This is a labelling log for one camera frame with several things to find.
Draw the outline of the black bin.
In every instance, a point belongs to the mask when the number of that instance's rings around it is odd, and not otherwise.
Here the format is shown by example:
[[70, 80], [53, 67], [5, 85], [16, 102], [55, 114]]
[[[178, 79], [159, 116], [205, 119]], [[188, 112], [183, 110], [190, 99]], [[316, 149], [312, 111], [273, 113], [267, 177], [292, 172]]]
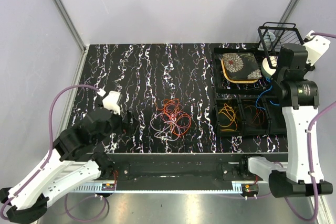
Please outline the black bin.
[[244, 135], [265, 135], [268, 133], [270, 122], [266, 106], [256, 98], [241, 98]]
[[215, 117], [218, 137], [243, 134], [243, 116], [237, 99], [217, 98], [215, 100]]
[[286, 134], [286, 123], [278, 99], [266, 97], [265, 101], [270, 122], [269, 133]]

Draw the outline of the black bin left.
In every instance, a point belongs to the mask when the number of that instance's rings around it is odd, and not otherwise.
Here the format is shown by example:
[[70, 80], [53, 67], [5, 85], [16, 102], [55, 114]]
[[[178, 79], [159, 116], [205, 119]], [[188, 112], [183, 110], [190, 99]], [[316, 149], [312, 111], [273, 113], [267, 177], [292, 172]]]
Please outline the black bin left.
[[237, 99], [217, 98], [215, 100], [215, 117], [218, 137], [243, 134], [243, 116]]

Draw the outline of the left aluminium frame post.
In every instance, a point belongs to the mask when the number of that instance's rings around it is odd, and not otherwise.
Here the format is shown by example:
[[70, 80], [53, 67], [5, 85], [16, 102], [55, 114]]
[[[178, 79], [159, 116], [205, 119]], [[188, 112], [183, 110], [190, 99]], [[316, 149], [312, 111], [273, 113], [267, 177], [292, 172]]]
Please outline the left aluminium frame post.
[[68, 28], [70, 34], [72, 35], [76, 45], [80, 49], [81, 52], [84, 52], [86, 49], [86, 45], [83, 42], [81, 36], [79, 35], [70, 15], [68, 14], [65, 5], [62, 0], [52, 0], [54, 5], [56, 6], [59, 14], [61, 15], [66, 27]]

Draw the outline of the aluminium rail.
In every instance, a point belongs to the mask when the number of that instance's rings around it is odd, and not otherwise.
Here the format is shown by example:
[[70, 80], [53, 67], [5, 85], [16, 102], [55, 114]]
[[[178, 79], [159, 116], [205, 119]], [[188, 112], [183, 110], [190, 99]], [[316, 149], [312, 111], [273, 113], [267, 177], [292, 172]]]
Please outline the aluminium rail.
[[139, 194], [241, 194], [253, 181], [219, 180], [209, 177], [140, 177], [131, 180], [94, 180], [72, 189], [72, 193]]

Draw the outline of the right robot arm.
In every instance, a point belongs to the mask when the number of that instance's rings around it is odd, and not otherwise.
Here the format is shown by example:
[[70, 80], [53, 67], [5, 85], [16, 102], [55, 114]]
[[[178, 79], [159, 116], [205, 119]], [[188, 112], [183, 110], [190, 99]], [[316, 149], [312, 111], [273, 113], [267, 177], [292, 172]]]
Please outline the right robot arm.
[[333, 185], [326, 181], [320, 167], [316, 120], [321, 113], [319, 91], [307, 80], [305, 46], [286, 43], [280, 48], [272, 89], [279, 100], [286, 123], [288, 164], [286, 168], [263, 156], [248, 156], [238, 167], [239, 176], [250, 180], [258, 176], [268, 183], [276, 198], [330, 195]]

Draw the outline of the white plate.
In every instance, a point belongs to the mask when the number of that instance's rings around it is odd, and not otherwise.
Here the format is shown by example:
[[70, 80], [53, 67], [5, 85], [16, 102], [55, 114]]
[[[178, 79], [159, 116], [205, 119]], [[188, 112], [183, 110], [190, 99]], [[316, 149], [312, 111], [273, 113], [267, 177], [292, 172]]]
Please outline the white plate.
[[[271, 65], [273, 67], [277, 66], [277, 56], [270, 56], [269, 57]], [[268, 60], [267, 58], [264, 58], [262, 61], [262, 65], [261, 65], [261, 73], [265, 78], [270, 79], [271, 76], [276, 72], [276, 69], [272, 69], [269, 66]]]

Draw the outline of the black marble pattern mat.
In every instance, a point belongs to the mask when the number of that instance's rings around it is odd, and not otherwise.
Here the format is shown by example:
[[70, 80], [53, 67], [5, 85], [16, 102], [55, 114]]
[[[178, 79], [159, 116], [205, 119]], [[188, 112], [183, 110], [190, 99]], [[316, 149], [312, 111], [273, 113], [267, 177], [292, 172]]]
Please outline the black marble pattern mat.
[[[214, 81], [210, 44], [91, 45], [79, 82], [122, 94], [135, 136], [112, 135], [96, 147], [107, 153], [286, 152], [281, 135], [218, 137], [211, 124]], [[190, 129], [180, 137], [159, 118], [164, 100], [178, 99]]]

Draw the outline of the black bin middle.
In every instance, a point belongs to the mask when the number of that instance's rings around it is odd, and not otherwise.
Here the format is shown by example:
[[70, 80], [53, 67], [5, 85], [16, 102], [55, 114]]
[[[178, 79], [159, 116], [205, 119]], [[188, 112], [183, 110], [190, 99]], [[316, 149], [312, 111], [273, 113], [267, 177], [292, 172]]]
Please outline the black bin middle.
[[268, 133], [270, 122], [266, 106], [256, 98], [241, 98], [244, 135], [265, 135]]

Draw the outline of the black bin right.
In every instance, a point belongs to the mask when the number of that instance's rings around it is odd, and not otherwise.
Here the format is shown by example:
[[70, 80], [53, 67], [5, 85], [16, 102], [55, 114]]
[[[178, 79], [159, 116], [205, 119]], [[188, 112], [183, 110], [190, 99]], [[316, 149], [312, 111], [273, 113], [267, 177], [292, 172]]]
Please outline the black bin right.
[[286, 134], [286, 123], [278, 99], [266, 97], [265, 101], [270, 122], [269, 133]]

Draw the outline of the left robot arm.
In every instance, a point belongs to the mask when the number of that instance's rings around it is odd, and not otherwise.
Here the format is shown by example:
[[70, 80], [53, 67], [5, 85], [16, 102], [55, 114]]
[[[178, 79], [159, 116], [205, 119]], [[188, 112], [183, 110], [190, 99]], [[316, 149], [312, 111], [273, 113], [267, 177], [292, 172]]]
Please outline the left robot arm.
[[117, 179], [118, 171], [104, 152], [93, 153], [77, 170], [57, 176], [111, 134], [133, 134], [135, 119], [127, 119], [107, 109], [88, 113], [75, 125], [61, 132], [52, 149], [16, 186], [1, 189], [1, 218], [12, 223], [33, 223], [56, 201], [90, 180]]

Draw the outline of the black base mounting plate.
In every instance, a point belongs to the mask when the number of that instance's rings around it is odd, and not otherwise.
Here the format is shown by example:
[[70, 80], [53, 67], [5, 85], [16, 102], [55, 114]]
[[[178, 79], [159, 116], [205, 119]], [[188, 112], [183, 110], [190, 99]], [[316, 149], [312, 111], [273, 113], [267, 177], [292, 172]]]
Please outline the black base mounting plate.
[[286, 162], [287, 153], [116, 153], [107, 155], [120, 176], [215, 175], [222, 177], [222, 167], [238, 164], [247, 156], [263, 156], [269, 161]]

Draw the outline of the white cup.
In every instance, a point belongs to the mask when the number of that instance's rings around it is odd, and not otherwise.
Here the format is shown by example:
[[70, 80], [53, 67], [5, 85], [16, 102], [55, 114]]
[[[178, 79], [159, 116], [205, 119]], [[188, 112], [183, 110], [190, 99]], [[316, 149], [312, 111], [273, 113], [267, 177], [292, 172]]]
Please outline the white cup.
[[267, 50], [271, 50], [273, 48], [274, 42], [276, 40], [276, 36], [274, 33], [267, 31], [263, 37], [265, 46]]

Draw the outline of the floral black cushion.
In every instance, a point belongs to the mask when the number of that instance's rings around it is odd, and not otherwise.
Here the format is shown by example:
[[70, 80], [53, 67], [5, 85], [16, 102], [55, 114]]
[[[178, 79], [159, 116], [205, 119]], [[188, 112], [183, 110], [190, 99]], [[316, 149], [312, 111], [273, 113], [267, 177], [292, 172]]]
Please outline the floral black cushion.
[[221, 59], [226, 80], [235, 84], [251, 84], [262, 78], [260, 67], [253, 53], [225, 53]]

